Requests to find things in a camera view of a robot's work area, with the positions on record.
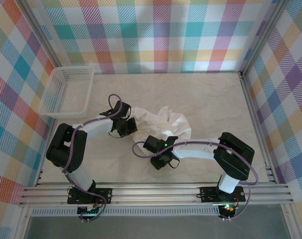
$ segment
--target gray floor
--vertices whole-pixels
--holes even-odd
[[[289,239],[281,206],[249,206],[231,222],[213,216],[32,218],[26,239]]]

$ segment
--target black joint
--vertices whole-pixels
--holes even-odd
[[[46,158],[50,160],[56,167],[64,168],[68,162],[70,147],[65,145],[65,142],[71,141],[71,136],[74,128],[71,125],[62,123],[58,126],[56,133],[46,152]],[[87,133],[78,130],[74,137],[73,153],[71,162],[67,168],[67,172],[71,173],[79,168],[82,163],[85,146],[87,141]]]
[[[146,139],[143,148],[155,154],[173,145],[177,139],[178,139],[177,136],[169,136],[167,140],[164,141],[162,139],[157,139],[150,135]],[[165,152],[155,157],[152,157],[150,159],[150,162],[155,169],[159,170],[164,166],[166,166],[168,163],[170,163],[173,159],[178,160],[178,158],[172,153],[172,147],[171,147],[168,148]]]
[[[252,165],[255,153],[253,148],[227,132],[222,133],[219,140],[220,144],[233,149]],[[248,179],[250,168],[239,157],[230,151],[219,146],[214,150],[214,159],[230,177],[241,181]]]
[[[113,109],[103,112],[100,115],[114,115],[119,110],[120,105],[121,103],[118,101]],[[113,121],[111,132],[116,130],[120,137],[124,137],[137,131],[136,120],[134,118],[129,119],[128,113],[129,115],[131,114],[131,106],[122,102],[121,110],[115,116],[110,117]]]

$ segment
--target plaid wallpaper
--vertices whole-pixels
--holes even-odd
[[[302,221],[302,0],[291,0],[248,84],[280,181]]]
[[[256,31],[256,34],[255,34],[255,36],[253,38],[253,41],[252,41],[252,43],[251,43],[248,51],[246,52],[246,55],[244,57],[244,60],[242,62],[242,65],[241,65],[239,71],[242,72],[244,70],[244,68],[245,68],[245,66],[247,64],[247,61],[251,57],[251,55],[253,53],[253,50],[256,47],[257,43],[258,43],[259,37],[260,37],[261,33],[264,31],[264,29],[265,29],[265,27],[266,27],[266,25],[267,25],[267,23],[268,23],[271,15],[272,15],[272,12],[273,12],[273,10],[274,10],[274,8],[275,8],[275,6],[276,6],[276,4],[277,4],[278,1],[279,0],[272,0],[272,2],[270,4],[270,6],[269,6],[269,8],[268,8],[268,10],[266,12],[266,14],[264,15],[264,18],[263,18],[263,20],[261,22],[261,25],[259,26],[258,30]]]
[[[0,0],[0,239],[36,177],[51,125],[36,112],[52,69],[14,0]]]
[[[238,70],[272,0],[41,1],[71,63],[114,74]]]

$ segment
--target white tabletop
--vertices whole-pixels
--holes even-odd
[[[236,73],[95,75],[89,110],[81,123],[108,110],[108,95],[118,94],[132,107],[157,114],[163,106],[186,116],[192,139],[213,138],[230,132],[253,147],[253,167],[268,182],[265,163]],[[222,169],[212,160],[182,159],[177,169],[156,170],[148,159],[132,154],[132,137],[99,136],[87,143],[83,165],[96,182],[217,182]],[[66,182],[61,170],[45,160],[41,182]],[[249,181],[255,178],[250,173]]]

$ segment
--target aluminum rail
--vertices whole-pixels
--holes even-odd
[[[23,207],[75,206],[67,204],[70,184],[43,184],[26,188],[20,205]],[[112,201],[108,207],[118,206],[187,206],[219,205],[202,203],[196,197],[200,187],[215,187],[216,183],[172,183],[172,184],[98,184],[98,188],[112,188]],[[248,197],[248,188],[244,186]],[[286,184],[260,183],[251,187],[250,204],[290,204],[292,196]]]

